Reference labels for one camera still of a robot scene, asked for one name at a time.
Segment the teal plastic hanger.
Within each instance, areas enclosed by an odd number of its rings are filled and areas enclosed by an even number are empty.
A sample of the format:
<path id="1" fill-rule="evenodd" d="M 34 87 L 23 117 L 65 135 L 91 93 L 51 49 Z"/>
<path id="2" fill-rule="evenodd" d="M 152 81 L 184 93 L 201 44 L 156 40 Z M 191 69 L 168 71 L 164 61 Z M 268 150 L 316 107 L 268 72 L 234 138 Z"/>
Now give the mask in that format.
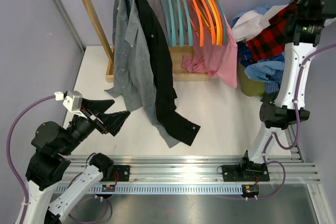
<path id="1" fill-rule="evenodd" d="M 172 36 L 170 32 L 170 21 L 169 21 L 169 15 L 168 15 L 168 10 L 166 6 L 165 0 L 159 0 L 160 2 L 160 7 L 163 13 L 163 18 L 164 18 L 164 23 L 165 23 L 165 28 L 166 28 L 166 33 L 167 33 L 167 43 L 169 46 L 172 45 Z"/>

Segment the red black plaid shirt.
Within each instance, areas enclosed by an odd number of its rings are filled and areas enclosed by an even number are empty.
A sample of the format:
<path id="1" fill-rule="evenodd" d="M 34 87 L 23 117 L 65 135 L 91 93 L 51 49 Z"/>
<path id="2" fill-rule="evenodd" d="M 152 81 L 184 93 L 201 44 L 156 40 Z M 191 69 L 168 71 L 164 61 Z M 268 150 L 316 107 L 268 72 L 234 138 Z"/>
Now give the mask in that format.
<path id="1" fill-rule="evenodd" d="M 295 14 L 298 0 L 293 0 L 269 20 L 269 25 L 256 37 L 247 41 L 255 61 L 273 58 L 285 50 L 285 24 L 291 14 Z"/>

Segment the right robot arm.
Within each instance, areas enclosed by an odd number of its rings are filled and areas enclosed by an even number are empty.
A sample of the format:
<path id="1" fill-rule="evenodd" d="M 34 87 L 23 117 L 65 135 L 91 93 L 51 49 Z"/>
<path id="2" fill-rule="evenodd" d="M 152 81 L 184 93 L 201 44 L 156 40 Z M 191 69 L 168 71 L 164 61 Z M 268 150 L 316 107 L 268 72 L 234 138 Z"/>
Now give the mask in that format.
<path id="1" fill-rule="evenodd" d="M 317 46 L 326 21 L 334 18 L 335 0 L 293 0 L 247 43 L 255 60 L 284 53 L 285 67 L 276 99 L 260 107 L 261 127 L 255 141 L 237 166 L 223 169 L 224 180 L 269 181 L 267 155 L 272 145 L 290 125 L 300 132 L 301 123 L 310 116 L 305 88 L 311 59 L 320 51 Z"/>

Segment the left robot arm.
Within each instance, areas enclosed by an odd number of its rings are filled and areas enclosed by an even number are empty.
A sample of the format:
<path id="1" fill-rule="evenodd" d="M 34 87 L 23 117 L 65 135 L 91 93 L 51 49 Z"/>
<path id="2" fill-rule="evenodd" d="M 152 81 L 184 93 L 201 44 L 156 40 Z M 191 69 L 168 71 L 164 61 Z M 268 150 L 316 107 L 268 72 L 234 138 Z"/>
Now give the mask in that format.
<path id="1" fill-rule="evenodd" d="M 112 159 L 102 153 L 94 154 L 78 179 L 59 199 L 50 202 L 71 163 L 66 157 L 94 130 L 116 136 L 130 115 L 130 111 L 107 114 L 106 110 L 114 104 L 114 100 L 88 100 L 69 95 L 60 100 L 74 116 L 66 129 L 49 121 L 36 130 L 32 140 L 36 152 L 27 167 L 27 183 L 23 184 L 24 201 L 17 223 L 62 223 L 95 183 L 119 177 L 113 170 Z"/>

